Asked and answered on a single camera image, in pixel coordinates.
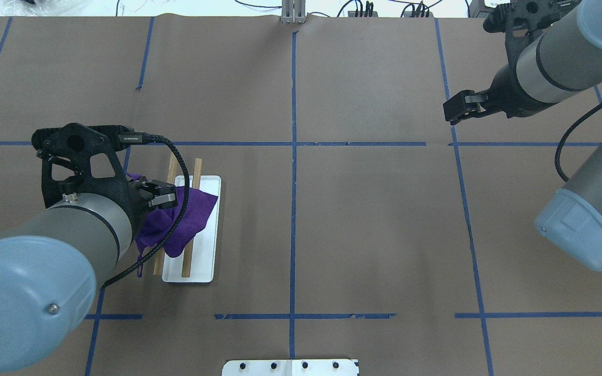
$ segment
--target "purple cloth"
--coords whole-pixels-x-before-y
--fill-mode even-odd
[[[143,254],[146,247],[154,247],[162,241],[171,224],[178,217],[184,198],[184,188],[182,186],[177,188],[176,196],[178,199],[176,207],[155,209],[146,217],[143,227],[136,236],[136,246],[139,254]],[[164,250],[169,257],[181,255],[187,243],[197,233],[206,228],[206,222],[208,222],[208,217],[213,212],[215,203],[217,203],[217,196],[209,195],[194,188],[189,189],[189,201],[184,217],[164,245]]]

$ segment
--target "white tray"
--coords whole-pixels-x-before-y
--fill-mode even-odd
[[[177,176],[176,186],[184,185],[184,178]],[[189,185],[192,185],[192,176],[189,177]],[[208,217],[206,228],[194,237],[194,248],[192,249],[192,267],[189,278],[182,278],[182,258],[184,252],[178,257],[171,258],[164,255],[164,269],[162,280],[167,283],[209,283],[213,280],[215,273],[215,250],[217,247],[217,219],[219,218],[219,200],[222,179],[219,176],[201,176],[199,190],[217,196],[217,202],[213,212]]]

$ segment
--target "black cable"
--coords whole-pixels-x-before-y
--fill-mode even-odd
[[[556,167],[557,173],[563,179],[563,181],[568,181],[569,180],[568,175],[566,175],[563,172],[563,169],[561,169],[561,149],[563,148],[563,145],[566,144],[566,140],[568,140],[568,137],[571,135],[571,133],[573,133],[573,131],[580,124],[582,124],[582,122],[584,122],[585,120],[589,119],[589,117],[591,117],[596,112],[599,112],[600,109],[602,109],[602,103],[600,103],[599,105],[597,105],[593,109],[590,109],[589,112],[587,112],[586,114],[584,114],[584,116],[582,116],[580,119],[577,119],[577,121],[574,122],[573,125],[571,125],[571,128],[568,128],[568,131],[566,131],[566,133],[564,133],[563,136],[561,137],[561,140],[559,141],[559,145],[557,146],[557,152],[554,153],[554,167]]]
[[[406,15],[406,9],[408,9],[408,7],[413,7],[413,9],[415,9],[415,5],[413,3],[409,3],[408,5],[406,5],[406,7],[403,8],[403,10],[401,11],[401,17],[403,17],[404,15]]]
[[[246,7],[253,7],[253,8],[268,8],[268,9],[282,9],[281,5],[278,5],[277,7],[275,6],[269,6],[269,5],[252,5],[252,4],[248,4],[248,3],[244,3],[244,2],[240,2],[239,0],[234,0],[234,2],[239,3],[240,5],[244,5]]]
[[[358,3],[358,4],[357,4],[357,10],[356,10],[356,11],[358,11],[358,10],[359,10],[359,8],[358,8],[358,7],[359,7],[359,4],[361,4],[361,0],[348,0],[348,2],[346,2],[346,3],[344,3],[344,4],[343,4],[343,6],[341,7],[341,10],[339,10],[339,14],[338,14],[336,17],[341,17],[341,13],[342,13],[342,11],[343,11],[343,10],[345,9],[345,7],[347,7],[347,5],[348,5],[349,3],[351,3],[351,2],[356,2],[356,3]]]
[[[117,281],[119,281],[122,278],[124,278],[125,276],[127,276],[129,273],[138,269],[138,267],[143,265],[144,262],[150,260],[151,257],[153,257],[153,255],[155,255],[158,252],[158,250],[160,250],[164,246],[164,244],[169,240],[170,236],[173,234],[173,232],[175,231],[177,226],[180,224],[182,217],[184,216],[184,212],[186,212],[186,210],[187,210],[187,202],[189,199],[189,171],[187,171],[187,166],[184,164],[182,155],[177,150],[177,148],[173,145],[173,143],[170,142],[170,140],[165,138],[164,136],[152,135],[152,138],[153,138],[154,143],[161,143],[161,144],[167,145],[167,147],[170,148],[171,152],[178,160],[178,165],[180,166],[180,169],[182,170],[182,176],[184,176],[184,197],[182,198],[182,206],[180,208],[180,211],[178,212],[178,217],[176,217],[173,224],[171,224],[171,227],[169,228],[167,235],[165,235],[165,237],[162,239],[162,241],[160,241],[155,247],[153,247],[153,249],[150,250],[150,252],[148,252],[147,254],[145,254],[139,261],[135,262],[132,266],[127,267],[127,269],[125,269],[125,271],[121,272],[117,276],[114,276],[113,278],[110,278],[105,283],[103,283],[103,286],[101,286],[101,288],[107,288],[108,286],[116,283]]]

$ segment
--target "white bracket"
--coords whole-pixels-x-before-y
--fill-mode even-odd
[[[306,0],[282,0],[282,23],[304,24],[306,22]]]
[[[351,359],[298,359],[228,361],[222,376],[359,376],[359,361]]]

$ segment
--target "wooden stick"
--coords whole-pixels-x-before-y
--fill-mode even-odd
[[[178,172],[178,160],[171,154],[169,159],[169,173],[167,173],[167,183],[175,184],[175,177]],[[160,276],[164,268],[164,255],[166,252],[159,250],[155,255],[155,270],[153,271],[154,276]]]
[[[192,188],[199,189],[201,185],[201,167],[203,160],[201,158],[194,159],[194,174],[192,175]],[[194,247],[194,239],[187,243],[182,255],[182,278],[189,278],[190,268],[192,267],[192,248]]]

